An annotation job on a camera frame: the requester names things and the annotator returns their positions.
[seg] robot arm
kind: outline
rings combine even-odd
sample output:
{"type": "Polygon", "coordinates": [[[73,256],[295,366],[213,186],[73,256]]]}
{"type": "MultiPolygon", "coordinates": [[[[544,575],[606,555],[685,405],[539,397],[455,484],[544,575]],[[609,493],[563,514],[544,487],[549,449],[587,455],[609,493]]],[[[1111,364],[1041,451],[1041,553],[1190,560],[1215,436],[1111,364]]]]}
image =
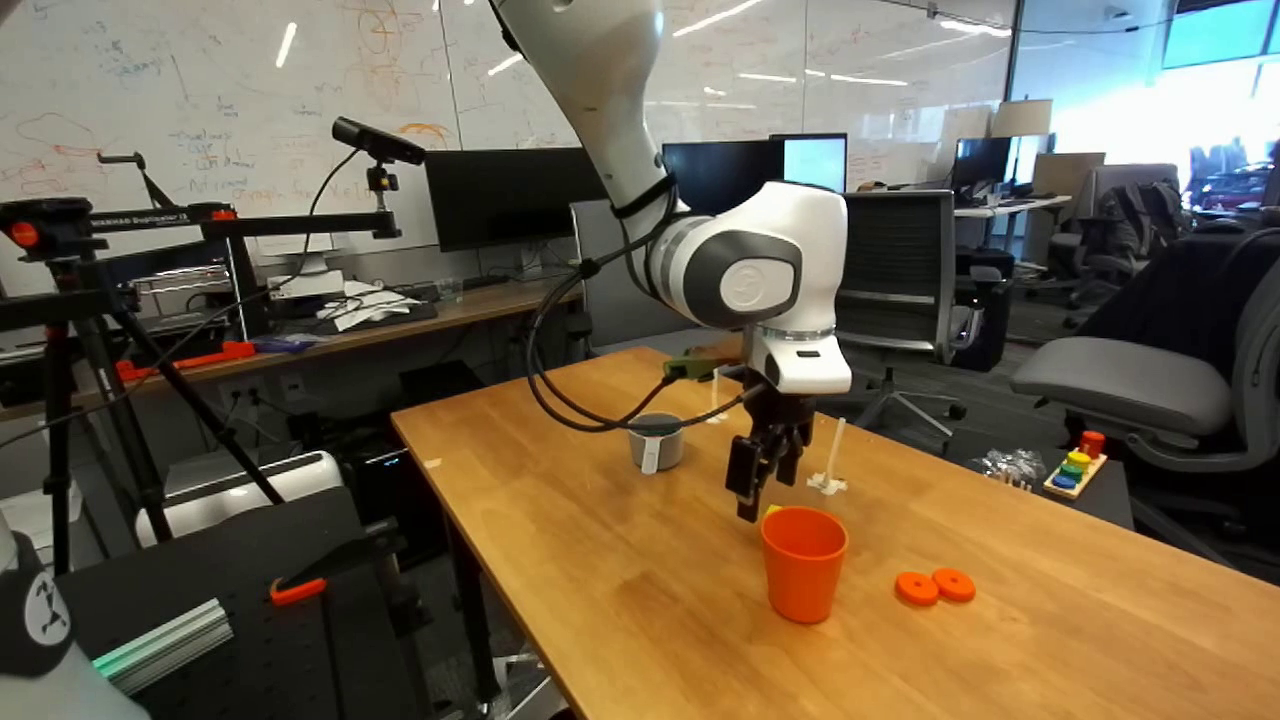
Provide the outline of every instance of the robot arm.
{"type": "Polygon", "coordinates": [[[696,322],[739,329],[750,366],[786,397],[850,393],[838,343],[844,196],[765,185],[720,214],[677,214],[677,185],[643,133],[643,84],[666,38],[660,0],[491,0],[592,156],[642,288],[696,322]]]}

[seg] orange cup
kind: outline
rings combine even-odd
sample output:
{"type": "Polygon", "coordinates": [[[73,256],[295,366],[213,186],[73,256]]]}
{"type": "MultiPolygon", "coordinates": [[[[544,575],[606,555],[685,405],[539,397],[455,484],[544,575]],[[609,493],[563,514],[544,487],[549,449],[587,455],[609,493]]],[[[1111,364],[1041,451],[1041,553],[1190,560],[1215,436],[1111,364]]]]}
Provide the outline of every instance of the orange cup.
{"type": "Polygon", "coordinates": [[[834,614],[844,522],[820,508],[776,508],[761,519],[767,603],[794,623],[820,623],[834,614]]]}

